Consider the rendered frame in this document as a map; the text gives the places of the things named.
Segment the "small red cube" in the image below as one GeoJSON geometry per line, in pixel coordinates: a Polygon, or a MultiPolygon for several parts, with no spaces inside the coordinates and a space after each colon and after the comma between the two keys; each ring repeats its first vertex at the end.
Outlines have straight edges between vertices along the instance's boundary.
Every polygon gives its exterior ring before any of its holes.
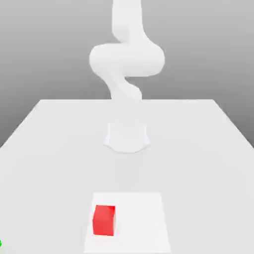
{"type": "Polygon", "coordinates": [[[94,235],[113,236],[115,233],[116,207],[96,205],[92,219],[94,235]]]}

